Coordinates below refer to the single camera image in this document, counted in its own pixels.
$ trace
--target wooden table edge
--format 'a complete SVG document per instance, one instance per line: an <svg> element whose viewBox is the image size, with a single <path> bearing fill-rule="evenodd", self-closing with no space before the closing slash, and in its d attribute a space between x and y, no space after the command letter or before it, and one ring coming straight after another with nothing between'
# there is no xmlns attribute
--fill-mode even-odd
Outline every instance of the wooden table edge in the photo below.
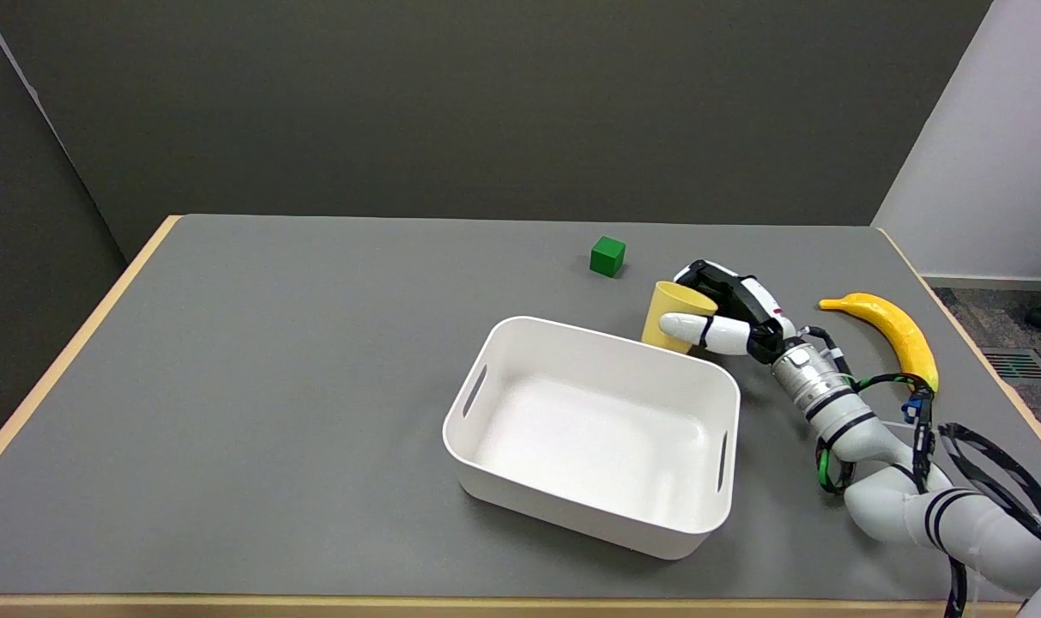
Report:
<svg viewBox="0 0 1041 618"><path fill-rule="evenodd" d="M1014 602L981 602L984 616L1010 618ZM300 616L305 618L932 618L943 615L939 600L826 599L565 599L451 597L333 597L250 595L32 595L0 596L0 618L238 618Z"/></svg>
<svg viewBox="0 0 1041 618"><path fill-rule="evenodd" d="M139 254L120 275L108 293L90 314L77 333L71 337L60 355L51 363L36 386L18 406L0 431L0 457L22 427L28 422L43 398L56 384L74 357L90 340L105 319L108 311L123 297L151 255L158 250L182 215L168 216L150 236ZM1019 394L999 379L985 359L974 340L963 330L943 302L929 287L924 278L913 268L912 262L893 242L886 230L878 228L893 250L909 266L913 277L921 282L925 292L947 316L953 327L983 366L990 372L1001 390L1031 429L1041 439L1041 423ZM992 616L1014 616L1018 603L984 602L982 611ZM562 599L562 598L450 598L450 597L325 597L325 596L254 596L254 595L0 595L0 616L274 616L295 611L297 616L342 616L367 618L409 614L449 616L454 618L488 616L528 616L539 613L552 616L608 616L655 618L712 618L734 616L740 618L833 618L853 613L882 618L931 617L943 611L942 601L874 600L854 601L838 599Z"/></svg>
<svg viewBox="0 0 1041 618"><path fill-rule="evenodd" d="M906 265L909 266L909 269L913 271L913 275L915 275L917 281L920 281L921 285L924 286L925 292L929 292L929 297L932 297L932 301L935 301L936 305L940 308L941 311L943 311L944 316L947 316L947 320L950 321L953 327L956 328L956 331L958 331L960 336L963 337L963 341L966 341L966 344L970 345L970 351L974 352L974 356L979 357L979 361L982 361L982 366L984 366L986 370L990 372L992 379L997 380L998 386L1001 387L1001 390L1005 392L1005 395L1008 396L1009 402L1011 402L1012 405L1014 405L1015 409L1019 412L1019 415L1023 417L1027 426L1031 427L1031 430L1035 432L1035 435L1038 435L1039 441L1041 441L1041 422L1039 422L1039 419L1035 418L1035 413L1032 412L1031 408L1027 407L1027 405L1023 403L1023 400L1019 397L1019 392L1017 392L1017 390L1009 386L1004 380L999 378L999 376L997 376L997 370L994 369L994 367L990 364L990 361L987 360L986 356L983 355L982 351L979 350L979 346L976 346L974 340L970 339L970 333L967 333L966 330L963 329L963 326L959 324L959 320L956 319L956 316L953 316L950 311L947 310L947 307L944 306L943 301L940 301L940 298L937 297L934 291L932 291L932 286L929 286L928 282L924 281L924 278L920 277L920 275L916 273L916 269L913 268L912 262L909 262L909 258L906 257L906 254L902 253L900 248L897 247L897 242L893 242L893 238L890 238L890 234L887 233L887 231L884 230L884 228L877 228L877 230L882 232L882 235L886 236L886 239L890 242L890 246L893 246L893 250L897 251L897 255L900 255L902 259L904 259L904 261L906 262Z"/></svg>
<svg viewBox="0 0 1041 618"><path fill-rule="evenodd" d="M17 410L12 412L9 419L5 421L0 431L0 458L2 457L3 450L9 445L9 442L16 438L16 435L28 419L32 417L32 414L36 412L36 408L43 402L43 398L47 396L51 388L54 387L61 375L66 372L66 368L70 367L70 363L80 352L81 347L84 346L85 342L90 340L93 333L96 332L97 327L100 327L100 323L105 319L108 311L111 310L116 302L120 300L120 297L124 295L127 286L131 285L131 282L135 278L135 275L139 274L143 266L146 265L148 259L153 255L154 250L158 249L158 246L163 241L166 235L170 233L170 230L174 228L174 225L180 220L179 214L170 215L162 222L158 227L158 230L154 231L154 234L150 236L149 241L143 247L143 251L139 251L138 255L135 255L131 263L124 269L124 274L120 275L119 279L116 279L116 283L112 284L108 293L105 293L104 298L101 298L100 304L97 305L96 309L90 313L90 316L85 318L83 325L80 329L77 329L77 333L71 337L69 343L66 343L66 347L61 349L60 355L51 363L47 371L43 372L36 386L32 387L32 390L28 392L25 400L17 407Z"/></svg>

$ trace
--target white plastic bin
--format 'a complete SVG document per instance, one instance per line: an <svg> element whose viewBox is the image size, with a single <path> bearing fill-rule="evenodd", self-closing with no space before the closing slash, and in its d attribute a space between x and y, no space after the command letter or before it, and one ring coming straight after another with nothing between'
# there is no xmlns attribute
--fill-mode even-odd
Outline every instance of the white plastic bin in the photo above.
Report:
<svg viewBox="0 0 1041 618"><path fill-rule="evenodd" d="M730 513L740 391L722 367L510 317L442 427L472 496L677 560Z"/></svg>

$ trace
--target floor vent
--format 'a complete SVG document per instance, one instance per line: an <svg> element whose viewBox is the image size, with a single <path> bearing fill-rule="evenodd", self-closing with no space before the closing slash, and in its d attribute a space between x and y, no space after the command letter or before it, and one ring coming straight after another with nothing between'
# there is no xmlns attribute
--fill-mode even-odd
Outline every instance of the floor vent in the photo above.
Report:
<svg viewBox="0 0 1041 618"><path fill-rule="evenodd" d="M1029 347L983 347L983 355L997 370L1001 380L1010 383L1041 382L1041 359Z"/></svg>

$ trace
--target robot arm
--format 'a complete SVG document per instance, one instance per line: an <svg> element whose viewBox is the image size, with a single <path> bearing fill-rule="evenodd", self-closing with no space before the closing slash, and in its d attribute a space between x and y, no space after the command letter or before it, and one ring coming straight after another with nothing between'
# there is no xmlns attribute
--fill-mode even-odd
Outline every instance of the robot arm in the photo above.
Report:
<svg viewBox="0 0 1041 618"><path fill-rule="evenodd" d="M783 341L795 334L794 324L753 275L740 277L719 263L697 259L672 281L706 294L719 309L714 316L666 313L658 325L669 336L717 355L748 355L770 364Z"/></svg>
<svg viewBox="0 0 1041 618"><path fill-rule="evenodd" d="M1023 596L1038 590L1041 539L1021 524L1019 513L1011 515L1002 501L955 488L943 470L929 462L928 415L917 422L916 447L902 442L854 389L850 376L838 370L838 365L846 369L846 363L828 334L818 333L829 346L826 352L803 340L755 277L739 277L701 259L682 269L675 282L707 294L716 303L717 312L714 316L666 313L658 323L662 331L717 355L748 355L769 365L780 387L814 427L819 442L839 460L887 464L845 490L845 506L862 531L882 542L946 552L953 570L957 564L966 564L1005 590ZM930 414L932 393L923 395ZM954 454L953 460L959 465ZM1041 527L1039 517L1032 519ZM963 572L962 590L954 590L953 595L960 613L965 581ZM956 595L961 595L962 602Z"/></svg>

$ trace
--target wall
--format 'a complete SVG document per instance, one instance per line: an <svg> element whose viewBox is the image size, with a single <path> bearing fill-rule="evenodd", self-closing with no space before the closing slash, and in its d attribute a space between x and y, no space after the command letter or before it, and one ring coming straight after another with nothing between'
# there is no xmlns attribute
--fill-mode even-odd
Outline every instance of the wall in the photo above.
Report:
<svg viewBox="0 0 1041 618"><path fill-rule="evenodd" d="M0 428L123 268L0 47Z"/></svg>
<svg viewBox="0 0 1041 618"><path fill-rule="evenodd" d="M869 224L988 0L0 0L128 255L170 212Z"/></svg>
<svg viewBox="0 0 1041 618"><path fill-rule="evenodd" d="M873 222L921 274L1041 279L1041 0L995 0Z"/></svg>

